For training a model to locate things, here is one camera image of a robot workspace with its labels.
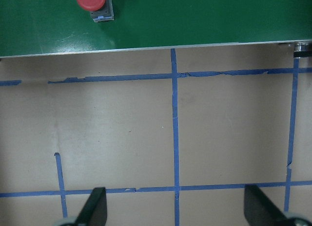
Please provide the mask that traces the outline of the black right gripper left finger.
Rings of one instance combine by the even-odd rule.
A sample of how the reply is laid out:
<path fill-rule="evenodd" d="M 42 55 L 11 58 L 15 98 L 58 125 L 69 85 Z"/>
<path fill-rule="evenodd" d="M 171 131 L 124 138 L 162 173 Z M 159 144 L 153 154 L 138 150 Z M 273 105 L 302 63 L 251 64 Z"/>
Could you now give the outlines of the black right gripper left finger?
<path fill-rule="evenodd" d="M 106 188 L 94 188 L 76 218 L 75 226 L 105 226 L 107 222 Z"/>

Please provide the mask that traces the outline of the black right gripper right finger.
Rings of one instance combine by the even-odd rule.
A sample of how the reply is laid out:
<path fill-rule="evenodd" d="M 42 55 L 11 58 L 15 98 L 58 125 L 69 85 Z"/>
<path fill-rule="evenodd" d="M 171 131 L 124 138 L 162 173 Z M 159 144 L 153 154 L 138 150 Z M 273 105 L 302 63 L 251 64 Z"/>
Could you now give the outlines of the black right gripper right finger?
<path fill-rule="evenodd" d="M 244 188 L 244 216 L 250 226 L 293 225 L 257 185 Z"/>

